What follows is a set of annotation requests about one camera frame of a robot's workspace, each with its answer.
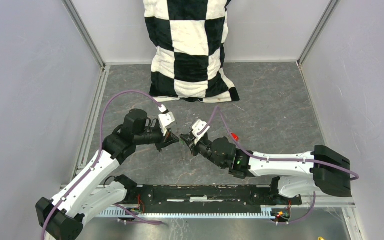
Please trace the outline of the large metal keyring plate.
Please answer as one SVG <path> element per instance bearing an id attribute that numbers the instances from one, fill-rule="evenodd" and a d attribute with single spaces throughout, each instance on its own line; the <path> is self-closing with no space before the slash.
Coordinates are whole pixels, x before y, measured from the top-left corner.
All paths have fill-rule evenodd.
<path id="1" fill-rule="evenodd" d="M 181 142 L 178 144 L 178 148 L 179 148 L 179 160 L 178 160 L 178 162 L 180 163 L 184 160 L 183 144 Z"/>

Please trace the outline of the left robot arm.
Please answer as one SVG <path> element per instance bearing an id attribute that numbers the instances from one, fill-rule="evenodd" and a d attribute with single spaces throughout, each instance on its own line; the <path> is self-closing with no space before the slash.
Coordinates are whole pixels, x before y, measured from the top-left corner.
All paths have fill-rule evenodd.
<path id="1" fill-rule="evenodd" d="M 169 128 L 175 122 L 173 113 L 164 106 L 160 111 L 153 123 L 146 111 L 130 110 L 123 124 L 103 140 L 102 149 L 64 189 L 51 199 L 42 197 L 36 203 L 41 239 L 51 235 L 56 240 L 75 240 L 84 226 L 108 207 L 136 200 L 137 190 L 128 185 L 132 181 L 125 176 L 116 178 L 96 194 L 93 191 L 136 151 L 137 146 L 155 145 L 161 151 L 179 142 Z"/>

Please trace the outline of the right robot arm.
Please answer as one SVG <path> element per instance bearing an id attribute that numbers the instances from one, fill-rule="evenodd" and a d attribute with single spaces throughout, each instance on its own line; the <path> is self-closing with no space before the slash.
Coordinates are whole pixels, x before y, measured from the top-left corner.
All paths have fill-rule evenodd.
<path id="1" fill-rule="evenodd" d="M 275 204 L 314 192 L 339 198 L 352 195 L 350 160 L 324 145 L 303 153 L 267 154 L 244 151 L 226 137 L 211 141 L 207 135 L 197 139 L 189 133 L 180 138 L 193 156 L 203 156 L 235 178 L 273 176 L 268 196 Z"/>

